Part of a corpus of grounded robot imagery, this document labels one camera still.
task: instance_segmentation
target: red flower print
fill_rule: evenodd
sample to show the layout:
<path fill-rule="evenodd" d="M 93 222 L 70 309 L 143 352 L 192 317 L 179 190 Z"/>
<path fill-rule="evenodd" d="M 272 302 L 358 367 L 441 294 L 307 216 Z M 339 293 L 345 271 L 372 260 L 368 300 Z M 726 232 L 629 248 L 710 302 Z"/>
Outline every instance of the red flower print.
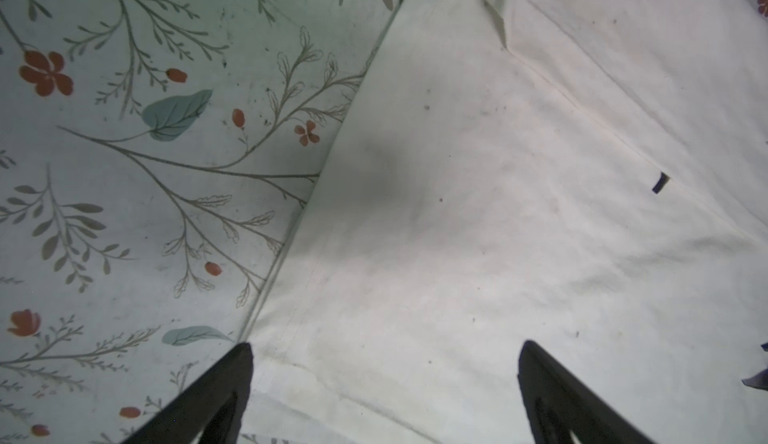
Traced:
<path fill-rule="evenodd" d="M 141 416 L 141 411 L 136 407 L 124 407 L 120 410 L 120 416 L 126 419 L 135 419 Z"/>
<path fill-rule="evenodd" d="M 50 63 L 42 52 L 26 51 L 24 61 L 32 67 L 23 65 L 19 68 L 18 74 L 26 82 L 34 84 L 34 90 L 40 96 L 51 95 L 54 88 L 58 88 L 63 95 L 70 95 L 72 80 L 69 76 L 61 74 L 64 68 L 64 57 L 58 52 L 51 52 L 48 58 L 51 59 Z"/>
<path fill-rule="evenodd" d="M 214 276 L 214 277 L 216 277 L 219 274 L 221 274 L 221 266 L 219 266 L 218 264 L 216 264 L 214 262 L 206 262 L 205 263 L 205 269 L 208 272 L 208 274 L 210 274 L 211 276 Z"/>
<path fill-rule="evenodd" d="M 238 128 L 242 128 L 245 125 L 245 114 L 243 114 L 241 110 L 235 109 L 232 111 L 232 122 L 234 122 Z"/>
<path fill-rule="evenodd" d="M 15 327 L 9 327 L 8 332 L 19 337 L 31 336 L 40 329 L 40 314 L 29 309 L 17 310 L 11 314 L 11 322 Z"/>
<path fill-rule="evenodd" d="M 757 11 L 765 17 L 768 17 L 768 0 L 757 0 Z"/>
<path fill-rule="evenodd" d="M 317 134 L 312 134 L 312 131 L 315 129 L 315 127 L 317 127 L 317 124 L 312 121 L 307 121 L 306 129 L 304 129 L 304 126 L 295 126 L 293 128 L 293 132 L 301 136 L 299 138 L 299 142 L 301 142 L 302 146 L 306 146 L 310 142 L 314 142 L 315 144 L 320 142 L 320 136 Z"/>
<path fill-rule="evenodd" d="M 51 435 L 51 431 L 48 430 L 48 426 L 44 426 L 43 424 L 35 424 L 29 431 L 33 436 L 37 437 L 46 437 Z"/>
<path fill-rule="evenodd" d="M 165 72 L 165 75 L 168 76 L 168 79 L 170 79 L 173 82 L 180 82 L 184 84 L 187 82 L 187 73 L 184 71 L 180 71 L 175 68 L 170 68 Z"/>

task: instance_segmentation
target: teal leaf print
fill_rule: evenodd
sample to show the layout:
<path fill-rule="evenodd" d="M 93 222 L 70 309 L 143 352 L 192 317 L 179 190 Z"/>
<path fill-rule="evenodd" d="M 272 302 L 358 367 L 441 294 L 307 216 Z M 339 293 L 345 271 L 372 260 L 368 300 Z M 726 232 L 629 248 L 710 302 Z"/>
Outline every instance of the teal leaf print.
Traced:
<path fill-rule="evenodd" d="M 224 333 L 211 326 L 192 326 L 183 329 L 172 329 L 163 335 L 163 344 L 186 346 L 201 339 L 222 339 L 234 342 Z"/>
<path fill-rule="evenodd" d="M 141 120 L 150 127 L 152 139 L 170 142 L 186 131 L 208 105 L 210 89 L 192 95 L 177 95 L 149 104 L 141 113 Z"/>

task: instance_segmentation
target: bed sheet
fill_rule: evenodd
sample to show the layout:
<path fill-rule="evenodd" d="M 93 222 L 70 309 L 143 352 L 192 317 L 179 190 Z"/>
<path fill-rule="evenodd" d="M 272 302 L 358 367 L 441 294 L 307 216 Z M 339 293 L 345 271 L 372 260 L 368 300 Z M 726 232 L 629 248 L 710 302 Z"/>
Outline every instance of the bed sheet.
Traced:
<path fill-rule="evenodd" d="M 535 339 L 657 442 L 764 442 L 740 381 L 768 326 L 756 23 L 744 0 L 405 0 L 253 324 L 248 419 L 531 442 Z"/>

